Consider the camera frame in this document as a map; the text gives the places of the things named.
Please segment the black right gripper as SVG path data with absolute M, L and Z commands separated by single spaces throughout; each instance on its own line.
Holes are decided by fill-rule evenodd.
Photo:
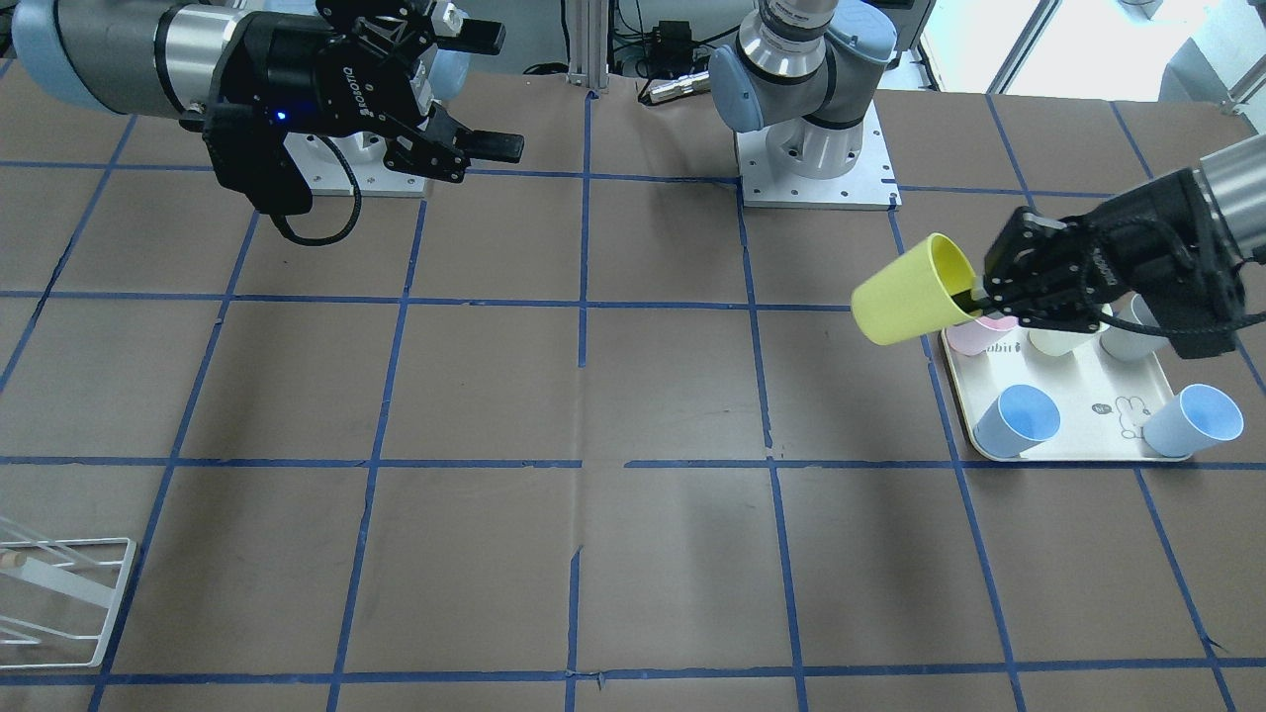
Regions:
M 254 11 L 218 60 L 203 141 L 223 188 L 262 215 L 304 215 L 313 195 L 289 134 L 376 134 L 387 168 L 460 182 L 470 160 L 518 165 L 525 138 L 468 130 L 417 87 L 430 49 L 500 54 L 505 27 L 448 1 L 319 1 L 313 15 Z

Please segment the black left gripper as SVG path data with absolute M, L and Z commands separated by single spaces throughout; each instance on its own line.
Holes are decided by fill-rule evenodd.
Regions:
M 1090 333 L 1125 328 L 1112 303 L 1136 294 L 1181 359 L 1212 359 L 1250 324 L 1239 271 L 1250 258 L 1250 188 L 1209 170 L 1177 170 L 1050 220 L 1017 208 L 984 258 L 982 285 L 960 307 L 1012 315 L 1020 326 Z

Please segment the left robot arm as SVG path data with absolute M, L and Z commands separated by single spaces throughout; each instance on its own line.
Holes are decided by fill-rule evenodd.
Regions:
M 730 46 L 709 60 L 719 117 L 737 134 L 774 132 L 791 174 L 836 179 L 863 141 L 863 118 L 896 49 L 894 23 L 863 1 L 761 1 Z M 1050 220 L 1017 208 L 976 272 L 944 234 L 931 234 L 855 289 L 863 336 L 893 345 L 1012 315 L 1027 328 L 1093 334 L 1125 327 L 1112 302 L 1143 296 L 1181 359 L 1233 350 L 1263 321 L 1246 307 L 1239 272 L 1263 262 L 1263 136 L 1156 177 L 1085 215 Z

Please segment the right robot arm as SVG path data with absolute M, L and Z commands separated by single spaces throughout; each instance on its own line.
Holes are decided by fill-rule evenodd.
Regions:
M 20 1 L 29 75 L 76 106 L 176 119 L 227 189 L 262 215 L 304 215 L 289 134 L 375 134 L 384 165 L 446 182 L 473 160 L 515 163 L 523 136 L 470 130 L 423 98 L 436 49 L 498 54 L 501 23 L 439 1 L 316 1 L 311 15 L 195 1 Z

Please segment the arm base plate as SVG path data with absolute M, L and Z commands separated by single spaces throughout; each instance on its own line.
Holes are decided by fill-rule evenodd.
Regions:
M 874 104 L 846 130 L 795 119 L 737 133 L 734 148 L 746 207 L 887 212 L 903 204 Z
M 386 144 L 379 136 L 371 133 L 334 136 L 330 143 L 351 166 L 365 196 L 423 199 L 428 195 L 428 180 L 386 167 Z M 353 195 L 351 181 L 333 149 L 322 143 L 316 136 L 290 133 L 285 147 L 314 195 Z

